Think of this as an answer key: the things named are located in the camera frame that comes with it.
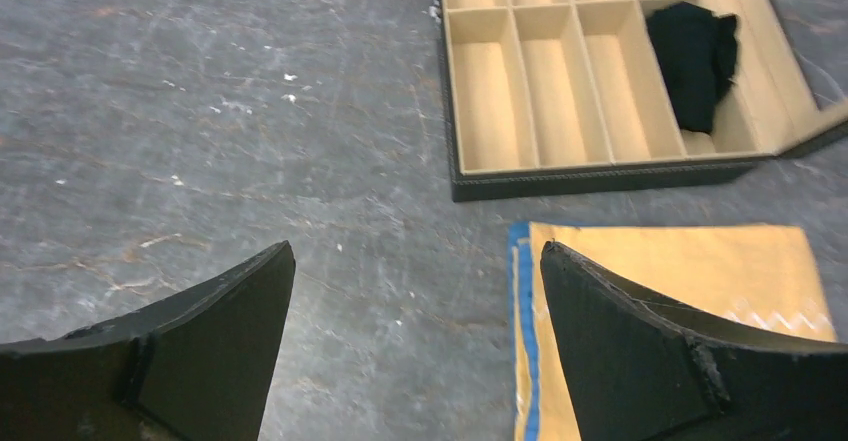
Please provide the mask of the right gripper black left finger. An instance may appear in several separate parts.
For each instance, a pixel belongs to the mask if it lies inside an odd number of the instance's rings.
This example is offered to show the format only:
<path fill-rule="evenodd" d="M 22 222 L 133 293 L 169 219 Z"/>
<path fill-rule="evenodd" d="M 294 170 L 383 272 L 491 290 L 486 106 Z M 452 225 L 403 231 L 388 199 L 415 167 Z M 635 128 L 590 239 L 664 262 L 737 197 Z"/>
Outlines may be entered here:
<path fill-rule="evenodd" d="M 5 440 L 254 440 L 293 291 L 278 242 L 62 337 L 1 347 Z"/>

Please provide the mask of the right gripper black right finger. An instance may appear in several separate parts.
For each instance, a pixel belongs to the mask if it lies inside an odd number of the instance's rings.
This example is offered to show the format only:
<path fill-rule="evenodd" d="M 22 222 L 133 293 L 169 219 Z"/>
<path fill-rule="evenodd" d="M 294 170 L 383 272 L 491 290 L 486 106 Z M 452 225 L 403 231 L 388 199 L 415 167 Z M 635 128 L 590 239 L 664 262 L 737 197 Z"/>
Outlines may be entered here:
<path fill-rule="evenodd" d="M 549 241 L 541 276 L 585 440 L 843 440 L 847 348 L 747 326 Z"/>

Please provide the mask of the black compartment box glass lid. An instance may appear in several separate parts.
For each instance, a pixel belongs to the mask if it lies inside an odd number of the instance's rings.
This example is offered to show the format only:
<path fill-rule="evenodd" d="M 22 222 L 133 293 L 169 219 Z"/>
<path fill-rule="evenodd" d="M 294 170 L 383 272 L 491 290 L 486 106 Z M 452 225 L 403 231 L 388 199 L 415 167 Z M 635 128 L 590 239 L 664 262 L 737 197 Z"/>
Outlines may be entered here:
<path fill-rule="evenodd" d="M 847 135 L 816 104 L 771 0 L 436 0 L 456 202 L 719 184 Z M 685 129 L 646 20 L 699 6 L 738 20 L 708 133 Z"/>

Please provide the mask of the black underwear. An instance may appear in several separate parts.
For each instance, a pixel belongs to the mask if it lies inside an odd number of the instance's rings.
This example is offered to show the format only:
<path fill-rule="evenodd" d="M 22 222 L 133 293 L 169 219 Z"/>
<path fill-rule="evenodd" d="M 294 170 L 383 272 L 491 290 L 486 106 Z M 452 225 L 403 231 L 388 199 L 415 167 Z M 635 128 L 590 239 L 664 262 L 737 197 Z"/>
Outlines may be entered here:
<path fill-rule="evenodd" d="M 740 20 L 689 2 L 659 9 L 646 19 L 649 39 L 682 130 L 710 134 L 718 105 L 736 76 Z"/>

